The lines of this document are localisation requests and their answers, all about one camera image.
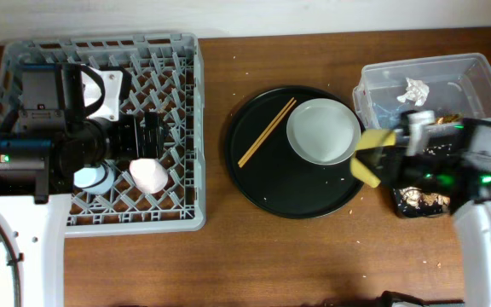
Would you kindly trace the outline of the yellow plastic bowl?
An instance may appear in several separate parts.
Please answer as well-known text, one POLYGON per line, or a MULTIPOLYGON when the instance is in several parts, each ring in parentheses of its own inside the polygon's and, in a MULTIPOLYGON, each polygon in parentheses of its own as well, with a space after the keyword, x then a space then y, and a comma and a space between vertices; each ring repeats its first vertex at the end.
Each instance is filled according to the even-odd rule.
POLYGON ((365 130, 355 145, 354 153, 350 161, 350 172, 352 176, 371 188, 376 188, 381 183, 380 176, 367 166, 366 162, 361 162, 358 154, 363 150, 383 149, 396 144, 396 133, 393 130, 365 130))

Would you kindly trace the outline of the pink plastic cup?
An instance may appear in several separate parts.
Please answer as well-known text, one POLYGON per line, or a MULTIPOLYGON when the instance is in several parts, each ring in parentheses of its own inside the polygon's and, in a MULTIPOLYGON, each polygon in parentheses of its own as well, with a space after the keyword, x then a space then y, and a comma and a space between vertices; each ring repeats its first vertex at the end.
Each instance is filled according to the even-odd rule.
POLYGON ((135 185, 145 194, 160 192, 168 182, 168 173, 157 159, 135 159, 130 162, 135 185))

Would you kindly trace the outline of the light blue plastic cup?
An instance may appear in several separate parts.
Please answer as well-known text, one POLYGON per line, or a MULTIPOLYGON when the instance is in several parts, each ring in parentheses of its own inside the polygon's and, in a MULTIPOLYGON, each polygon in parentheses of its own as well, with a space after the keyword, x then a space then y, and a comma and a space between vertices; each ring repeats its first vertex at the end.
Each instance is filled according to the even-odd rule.
POLYGON ((102 164, 98 167, 84 167, 76 171, 73 177, 73 184, 76 188, 81 188, 89 194, 105 194, 114 183, 115 176, 113 170, 102 164))

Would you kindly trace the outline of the brown snack wrapper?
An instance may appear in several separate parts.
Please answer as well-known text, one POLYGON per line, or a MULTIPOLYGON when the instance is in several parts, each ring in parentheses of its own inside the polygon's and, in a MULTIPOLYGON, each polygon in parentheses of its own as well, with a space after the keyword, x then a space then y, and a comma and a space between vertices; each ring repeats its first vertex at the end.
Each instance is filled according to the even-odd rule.
POLYGON ((460 122, 463 116, 461 114, 449 114, 436 118, 435 123, 437 125, 444 125, 449 123, 460 122))

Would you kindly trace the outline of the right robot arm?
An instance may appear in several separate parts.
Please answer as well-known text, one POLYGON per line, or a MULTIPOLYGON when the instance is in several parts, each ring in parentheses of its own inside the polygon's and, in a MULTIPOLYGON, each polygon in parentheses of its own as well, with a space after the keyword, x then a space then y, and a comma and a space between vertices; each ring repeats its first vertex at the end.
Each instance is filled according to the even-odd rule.
POLYGON ((491 122, 366 130, 352 175, 372 188, 414 187, 450 199, 465 274, 465 305, 491 306, 491 122))

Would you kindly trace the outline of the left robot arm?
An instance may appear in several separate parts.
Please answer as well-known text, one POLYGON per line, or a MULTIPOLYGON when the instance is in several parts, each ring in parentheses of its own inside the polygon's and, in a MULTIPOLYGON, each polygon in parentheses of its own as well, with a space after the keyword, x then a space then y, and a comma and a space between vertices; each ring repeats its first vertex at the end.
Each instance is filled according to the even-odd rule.
POLYGON ((123 115, 121 67, 24 65, 22 102, 0 125, 0 306, 64 303, 64 240, 72 193, 105 194, 108 160, 155 161, 167 124, 123 115))

